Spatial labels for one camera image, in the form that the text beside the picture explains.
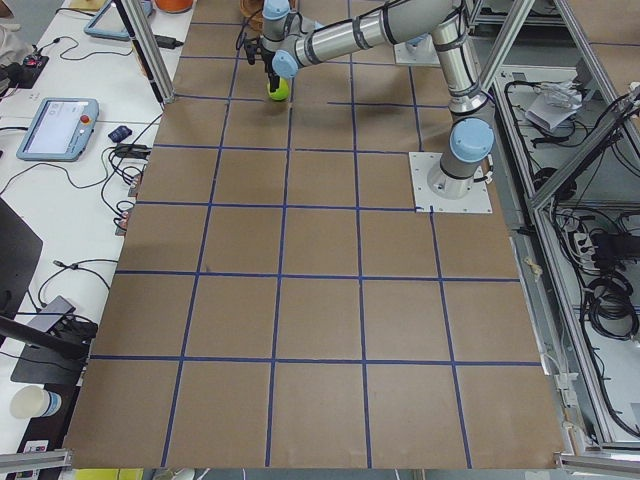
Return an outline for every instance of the orange object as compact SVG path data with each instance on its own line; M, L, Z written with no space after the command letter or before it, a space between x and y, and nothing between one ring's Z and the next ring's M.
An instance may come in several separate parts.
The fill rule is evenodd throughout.
M262 32L262 6L264 0L240 0L240 11L245 18L250 18L249 26L256 32ZM296 8L296 0L289 0L291 8Z
M193 7L193 0L156 0L156 7L168 13L182 13Z

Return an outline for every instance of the white table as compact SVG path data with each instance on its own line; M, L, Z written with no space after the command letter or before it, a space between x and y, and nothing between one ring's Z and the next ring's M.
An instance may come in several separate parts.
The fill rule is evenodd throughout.
M192 10L179 15L156 11L150 19L154 33L175 37L183 41L191 21ZM96 39L87 36L82 29L89 17L68 11L56 15L44 33L39 46L54 38L71 36L80 42L80 47L68 53L79 57L103 50L126 53L129 42ZM93 183L105 175L101 152L113 142L107 134L118 125L128 125L132 141L142 129L161 112L151 87L143 75L136 57L97 55L87 60L72 62L59 58L59 54L73 43L61 40L46 48L43 53L50 57L49 64L32 90L19 90L15 95L0 102L0 127L28 126L45 97L91 97L100 105L99 121L89 141L87 150L77 162L59 163L67 168L77 184ZM169 74L173 77L180 49L162 50ZM139 140L151 146L157 132L156 122ZM24 136L22 131L0 131L0 189L15 173L31 165L15 157L15 152ZM112 205L127 199L128 187L118 176L110 181L106 197ZM100 199L100 186L76 190L69 185L64 172L49 167L37 167L19 177L3 195L4 200L31 226L44 242L31 292L35 295L41 283L58 271L53 260L73 262L88 258L118 259L122 248L122 237L115 236L114 217ZM96 263L91 268L111 281L114 264ZM60 294L76 308L76 313L99 322L107 298L104 285L91 274L65 272L54 280L45 291L51 300ZM22 311L33 311L28 299ZM31 317L18 317L27 322ZM7 339L0 351L19 355L23 344ZM24 384L9 380L16 361L0 356L0 454L15 453L28 421L16 420L9 414L9 403L13 394Z

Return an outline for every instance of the tablet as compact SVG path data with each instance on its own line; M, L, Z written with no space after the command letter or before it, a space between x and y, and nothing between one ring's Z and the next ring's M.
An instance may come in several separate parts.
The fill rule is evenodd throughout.
M140 5L147 16L151 15L153 5L150 0L140 0ZM92 37L129 40L129 34L113 0L105 2L98 13L89 20L89 23L84 27L84 33Z
M98 118L92 98L45 98L16 156L22 160L73 162L89 141Z

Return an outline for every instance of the paper cup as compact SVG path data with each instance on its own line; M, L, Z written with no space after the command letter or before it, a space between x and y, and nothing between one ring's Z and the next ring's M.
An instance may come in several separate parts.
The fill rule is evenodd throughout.
M41 387L30 385L16 392L9 411L15 418L50 417L62 405L62 397Z

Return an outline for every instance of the green ball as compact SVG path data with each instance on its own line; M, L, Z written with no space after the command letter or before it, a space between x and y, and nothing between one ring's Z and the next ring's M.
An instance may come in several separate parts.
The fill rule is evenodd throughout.
M274 102L282 102L289 98L289 84L284 78L281 78L278 88L275 92L272 92L267 83L267 93L269 94L269 98Z

